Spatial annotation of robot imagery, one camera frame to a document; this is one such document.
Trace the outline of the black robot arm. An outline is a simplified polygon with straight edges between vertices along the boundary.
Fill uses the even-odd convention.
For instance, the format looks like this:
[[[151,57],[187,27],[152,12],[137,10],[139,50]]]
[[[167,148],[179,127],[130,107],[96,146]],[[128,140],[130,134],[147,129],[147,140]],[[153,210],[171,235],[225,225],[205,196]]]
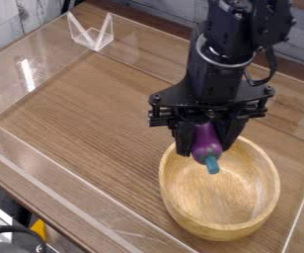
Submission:
[[[185,75],[151,95],[151,125],[168,127],[183,156],[211,131],[228,150],[251,119],[267,113],[275,96],[269,79],[255,80],[248,67],[256,54],[277,70],[273,46],[289,40],[296,24],[289,0],[208,0],[207,20],[196,25]]]

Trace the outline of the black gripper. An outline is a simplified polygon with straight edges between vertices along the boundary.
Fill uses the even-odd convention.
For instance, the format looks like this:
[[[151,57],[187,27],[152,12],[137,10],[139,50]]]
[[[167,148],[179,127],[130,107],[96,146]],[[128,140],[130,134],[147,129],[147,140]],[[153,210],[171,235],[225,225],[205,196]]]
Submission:
[[[213,51],[204,35],[191,43],[184,78],[169,88],[151,95],[151,126],[173,129],[177,154],[191,156],[196,124],[216,122],[223,150],[233,146],[247,123],[263,118],[275,89],[268,84],[276,73],[276,56],[271,46],[263,46],[269,63],[269,75],[255,80],[248,73],[256,51],[237,58]]]

